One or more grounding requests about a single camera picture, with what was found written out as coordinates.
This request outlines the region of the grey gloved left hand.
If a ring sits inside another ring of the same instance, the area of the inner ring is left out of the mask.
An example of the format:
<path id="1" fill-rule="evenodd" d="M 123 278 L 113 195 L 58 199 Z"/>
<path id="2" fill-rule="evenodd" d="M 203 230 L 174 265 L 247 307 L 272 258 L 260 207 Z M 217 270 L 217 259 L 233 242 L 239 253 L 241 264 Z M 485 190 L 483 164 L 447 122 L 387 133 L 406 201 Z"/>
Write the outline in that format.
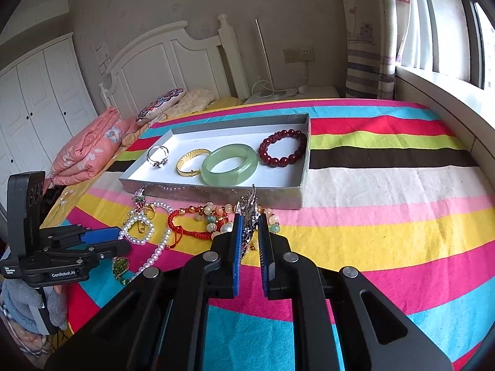
<path id="1" fill-rule="evenodd" d="M 45 299 L 40 292 L 19 279 L 4 280 L 1 290 L 6 311 L 25 330 L 39 335 L 50 334 L 47 326 L 41 326 L 41 315 L 33 314 L 33 310 L 40 311 L 43 308 L 47 309 L 49 322 L 53 326 L 66 330 L 67 303 L 63 286 L 45 287 Z"/>

